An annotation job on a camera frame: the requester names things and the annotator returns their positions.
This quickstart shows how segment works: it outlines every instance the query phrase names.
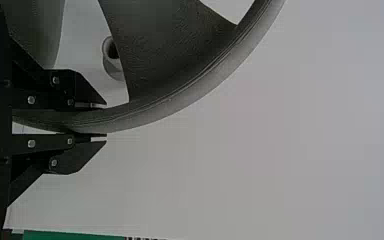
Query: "screw head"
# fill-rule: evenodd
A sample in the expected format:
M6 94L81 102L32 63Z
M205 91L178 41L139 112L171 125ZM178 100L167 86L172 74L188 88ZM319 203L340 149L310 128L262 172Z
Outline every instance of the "screw head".
M58 166L58 160L57 159L51 159L50 165L51 165L51 167Z
M36 103L36 97L34 97L34 96L29 96L29 97L27 98L27 102L28 102L30 105L35 104L35 103Z
M4 157L4 158L2 158L1 159L1 161L2 161L2 163L4 164L4 165L8 165L8 164L10 164L11 163L11 157Z
M53 78L52 78L52 83L53 83L54 85L58 85L58 84L60 84L60 79L59 79L59 77L53 77Z
M74 105L74 99L68 99L67 100L67 105L68 106L73 106Z
M36 141L35 141L35 140L29 140L29 141L27 142L27 146L28 146L29 148L35 148L35 147L36 147Z
M12 86L11 80L9 80L9 79L3 80L2 86L4 86L4 88L10 88Z

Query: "black metal frame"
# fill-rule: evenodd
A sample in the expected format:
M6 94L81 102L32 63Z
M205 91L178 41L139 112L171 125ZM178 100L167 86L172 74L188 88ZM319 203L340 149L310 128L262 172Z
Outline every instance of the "black metal frame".
M9 37L0 11L0 232L7 207L42 174L78 172L106 144L92 141L106 135L12 134L12 109L91 111L97 104L106 102L80 73L42 69Z

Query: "white background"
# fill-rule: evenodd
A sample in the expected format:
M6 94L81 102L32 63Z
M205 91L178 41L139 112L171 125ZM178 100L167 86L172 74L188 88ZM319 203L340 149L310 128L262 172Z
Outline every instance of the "white background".
M252 1L204 2L237 21ZM123 84L102 71L108 34L97 1L68 0L58 64L83 71L111 103L126 101ZM384 240L384 0L288 1L219 88L108 139L80 173L42 177L7 226Z

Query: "green surface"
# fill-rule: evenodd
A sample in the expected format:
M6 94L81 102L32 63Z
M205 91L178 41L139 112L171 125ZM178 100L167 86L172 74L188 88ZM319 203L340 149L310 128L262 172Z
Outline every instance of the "green surface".
M124 237L54 232L24 232L23 240L125 240Z

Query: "textured blade surface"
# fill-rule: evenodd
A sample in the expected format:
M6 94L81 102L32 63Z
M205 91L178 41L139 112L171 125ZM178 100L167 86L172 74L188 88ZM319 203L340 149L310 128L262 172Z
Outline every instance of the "textured blade surface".
M235 25L198 0L99 0L131 99L211 54Z

